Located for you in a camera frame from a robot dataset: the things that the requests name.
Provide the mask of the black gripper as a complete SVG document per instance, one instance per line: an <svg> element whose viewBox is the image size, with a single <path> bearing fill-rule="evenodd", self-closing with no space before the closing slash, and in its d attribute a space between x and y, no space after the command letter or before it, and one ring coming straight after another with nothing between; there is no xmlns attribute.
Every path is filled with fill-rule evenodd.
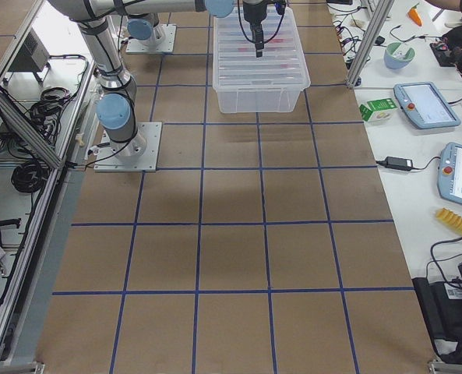
<svg viewBox="0 0 462 374"><path fill-rule="evenodd" d="M256 57L261 58L264 49L261 22L265 19L265 2L262 0L244 0L242 8L245 20L251 25L252 42L255 46Z"/></svg>

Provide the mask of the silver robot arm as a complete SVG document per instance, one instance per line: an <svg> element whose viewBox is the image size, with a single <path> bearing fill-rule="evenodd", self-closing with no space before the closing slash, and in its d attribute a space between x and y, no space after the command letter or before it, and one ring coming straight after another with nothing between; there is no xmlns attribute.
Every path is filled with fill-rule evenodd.
<svg viewBox="0 0 462 374"><path fill-rule="evenodd" d="M152 48L163 43L166 38L164 27L160 25L157 13L130 16L127 31L132 38Z"/></svg>
<svg viewBox="0 0 462 374"><path fill-rule="evenodd" d="M125 67L112 35L108 16L125 16L145 26L131 27L137 40L149 40L159 23L160 12L208 12L224 18L234 9L250 25L252 43L260 57L264 49L262 22L271 1L51 1L62 15L77 24L99 69L99 84L104 97L97 104L97 117L110 140L113 157L137 161L148 142L140 133L135 116L136 81Z"/></svg>

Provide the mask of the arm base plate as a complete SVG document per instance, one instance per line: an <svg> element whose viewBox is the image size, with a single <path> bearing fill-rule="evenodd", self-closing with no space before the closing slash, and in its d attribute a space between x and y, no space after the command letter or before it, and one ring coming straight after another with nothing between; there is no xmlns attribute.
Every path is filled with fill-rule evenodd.
<svg viewBox="0 0 462 374"><path fill-rule="evenodd" d="M175 46L175 24L158 24L149 39L139 40L130 37L126 53L131 55L171 54Z"/></svg>
<svg viewBox="0 0 462 374"><path fill-rule="evenodd" d="M104 130L101 142L108 145L95 153L99 161L93 164L93 169L97 172L155 172L161 133L161 122L138 122L136 136L125 147L112 143Z"/></svg>

